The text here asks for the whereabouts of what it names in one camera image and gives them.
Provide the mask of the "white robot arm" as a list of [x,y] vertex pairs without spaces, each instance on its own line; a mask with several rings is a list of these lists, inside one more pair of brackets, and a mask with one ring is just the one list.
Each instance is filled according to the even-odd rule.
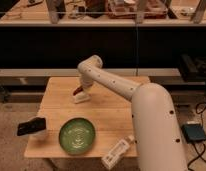
[[140,83],[102,69],[93,55],[77,66],[80,84],[103,85],[131,103],[131,115],[140,171],[188,171],[175,108],[170,93],[157,83]]

